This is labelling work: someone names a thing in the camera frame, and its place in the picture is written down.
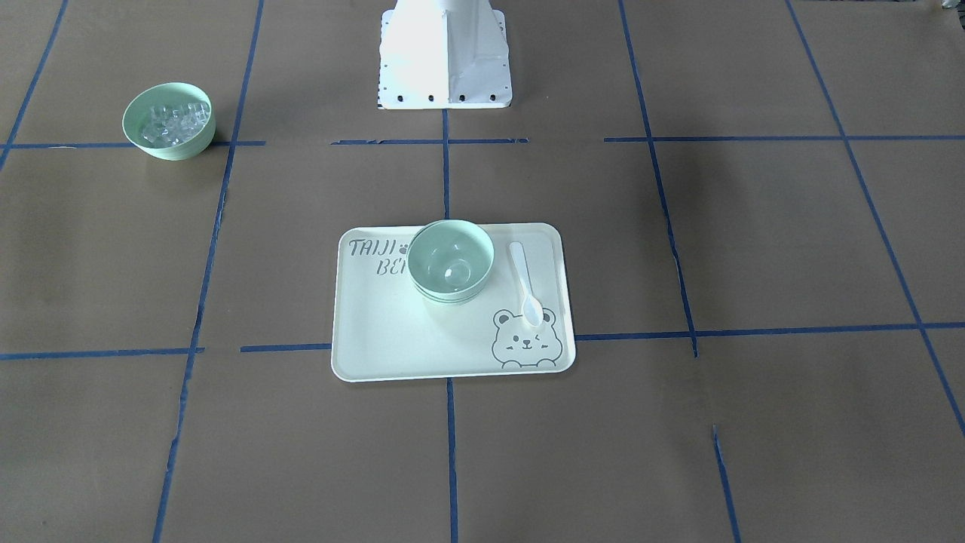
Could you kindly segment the green bowl on tray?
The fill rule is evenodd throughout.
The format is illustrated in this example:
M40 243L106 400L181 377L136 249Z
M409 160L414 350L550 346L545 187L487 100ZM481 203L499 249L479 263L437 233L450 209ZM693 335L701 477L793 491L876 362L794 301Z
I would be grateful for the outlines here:
M435 305L465 305L465 303L471 302L471 300L479 296L479 293L472 293L471 296L463 296L463 298L445 299L440 298L440 296L435 296L434 293L421 291L420 294L428 300L428 302L435 303Z

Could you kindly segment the white plastic spoon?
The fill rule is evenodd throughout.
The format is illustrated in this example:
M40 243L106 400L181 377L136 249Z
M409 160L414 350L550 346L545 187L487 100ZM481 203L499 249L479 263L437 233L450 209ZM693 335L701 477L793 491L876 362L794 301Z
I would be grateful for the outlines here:
M520 287L520 311L528 325L537 329L544 322L544 307L533 292L523 244L519 241L511 241L509 251Z

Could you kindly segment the cream bear tray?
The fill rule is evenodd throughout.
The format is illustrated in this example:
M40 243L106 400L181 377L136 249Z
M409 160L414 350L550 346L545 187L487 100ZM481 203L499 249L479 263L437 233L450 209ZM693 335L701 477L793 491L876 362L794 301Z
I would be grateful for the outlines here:
M414 226L359 227L338 245L331 367L346 382L559 373L575 361L564 247L542 222L486 224L495 260L478 298L435 305L406 265ZM523 244L542 324L528 325L509 243Z

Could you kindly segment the green bowl with ice cubes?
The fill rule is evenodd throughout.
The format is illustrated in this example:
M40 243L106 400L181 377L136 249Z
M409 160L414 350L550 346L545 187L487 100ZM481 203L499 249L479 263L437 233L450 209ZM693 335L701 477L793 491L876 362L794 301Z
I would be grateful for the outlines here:
M185 82L155 85L125 107L128 141L155 158L183 161L213 144L215 113L207 93Z

